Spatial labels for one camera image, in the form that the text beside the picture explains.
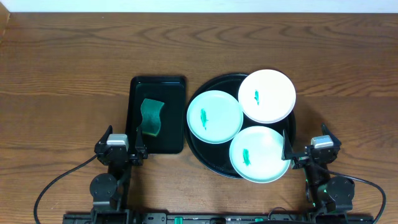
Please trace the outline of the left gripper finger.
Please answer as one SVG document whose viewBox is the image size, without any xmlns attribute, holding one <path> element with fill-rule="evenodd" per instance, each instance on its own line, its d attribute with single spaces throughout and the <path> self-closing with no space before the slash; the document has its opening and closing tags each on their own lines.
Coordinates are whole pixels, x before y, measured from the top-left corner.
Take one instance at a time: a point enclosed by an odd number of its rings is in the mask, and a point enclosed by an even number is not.
<svg viewBox="0 0 398 224">
<path fill-rule="evenodd" d="M 108 140 L 109 135 L 112 133 L 113 133 L 113 127 L 109 125 L 105 133 L 101 136 L 100 140 L 97 142 L 97 149 L 104 148 L 107 145 L 106 141 Z"/>
<path fill-rule="evenodd" d="M 142 128 L 141 128 L 141 126 L 138 126 L 137 130 L 136 130 L 135 149 L 136 149 L 137 152 L 146 152 L 146 146 L 145 146 L 143 138 L 142 138 Z"/>
</svg>

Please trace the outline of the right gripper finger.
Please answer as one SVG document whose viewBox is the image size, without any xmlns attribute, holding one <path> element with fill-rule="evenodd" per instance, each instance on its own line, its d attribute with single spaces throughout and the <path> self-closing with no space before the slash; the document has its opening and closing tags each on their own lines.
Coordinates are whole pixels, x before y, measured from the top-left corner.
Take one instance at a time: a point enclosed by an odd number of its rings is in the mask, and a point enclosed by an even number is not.
<svg viewBox="0 0 398 224">
<path fill-rule="evenodd" d="M 328 135 L 334 146 L 341 146 L 341 141 L 327 128 L 325 123 L 321 124 L 322 133 Z"/>
<path fill-rule="evenodd" d="M 290 145 L 290 140 L 288 137 L 288 134 L 286 132 L 286 130 L 283 130 L 282 132 L 283 134 L 283 147 L 282 147 L 282 157 L 281 159 L 283 161 L 287 161 L 287 160 L 291 160 L 293 158 L 293 151 L 292 151 L 292 146 Z"/>
</svg>

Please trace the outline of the green scrubbing sponge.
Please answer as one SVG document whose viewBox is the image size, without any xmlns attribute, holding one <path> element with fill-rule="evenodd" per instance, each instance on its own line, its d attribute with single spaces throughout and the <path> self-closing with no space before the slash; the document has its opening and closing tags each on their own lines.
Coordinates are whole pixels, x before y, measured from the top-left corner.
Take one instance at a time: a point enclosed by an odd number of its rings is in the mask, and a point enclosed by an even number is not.
<svg viewBox="0 0 398 224">
<path fill-rule="evenodd" d="M 142 122 L 137 129 L 141 129 L 142 134 L 157 137 L 161 129 L 160 114 L 165 103 L 157 100 L 145 98 L 141 104 Z"/>
</svg>

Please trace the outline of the white plate top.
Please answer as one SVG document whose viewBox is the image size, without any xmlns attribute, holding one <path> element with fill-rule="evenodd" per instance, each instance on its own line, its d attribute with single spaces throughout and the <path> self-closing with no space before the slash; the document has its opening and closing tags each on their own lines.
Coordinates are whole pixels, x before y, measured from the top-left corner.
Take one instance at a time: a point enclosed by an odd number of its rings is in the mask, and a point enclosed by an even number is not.
<svg viewBox="0 0 398 224">
<path fill-rule="evenodd" d="M 282 72 L 271 69 L 249 74 L 240 84 L 238 101 L 251 120 L 271 124 L 283 120 L 293 110 L 296 91 Z"/>
</svg>

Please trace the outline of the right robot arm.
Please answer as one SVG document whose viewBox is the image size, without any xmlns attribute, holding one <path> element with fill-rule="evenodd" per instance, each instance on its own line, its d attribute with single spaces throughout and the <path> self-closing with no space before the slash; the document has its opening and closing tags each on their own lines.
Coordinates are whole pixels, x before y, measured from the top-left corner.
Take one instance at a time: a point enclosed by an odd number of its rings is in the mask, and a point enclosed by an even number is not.
<svg viewBox="0 0 398 224">
<path fill-rule="evenodd" d="M 325 124 L 322 135 L 314 137 L 303 152 L 294 152 L 284 131 L 282 160 L 290 161 L 293 169 L 303 169 L 308 201 L 313 203 L 312 216 L 343 214 L 353 209 L 354 182 L 347 177 L 331 174 L 327 165 L 338 155 L 341 141 Z"/>
</svg>

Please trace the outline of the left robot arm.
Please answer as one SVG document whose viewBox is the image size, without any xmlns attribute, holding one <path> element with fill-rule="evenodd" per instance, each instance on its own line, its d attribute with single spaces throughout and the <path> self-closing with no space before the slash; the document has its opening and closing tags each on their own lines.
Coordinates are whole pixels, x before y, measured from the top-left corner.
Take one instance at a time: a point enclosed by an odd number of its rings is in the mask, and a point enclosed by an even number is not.
<svg viewBox="0 0 398 224">
<path fill-rule="evenodd" d="M 108 171 L 91 181 L 93 210 L 98 213 L 120 212 L 127 208 L 131 168 L 143 165 L 148 158 L 142 130 L 137 129 L 135 145 L 131 147 L 126 134 L 114 134 L 113 127 L 109 126 L 95 144 L 94 152 Z"/>
</svg>

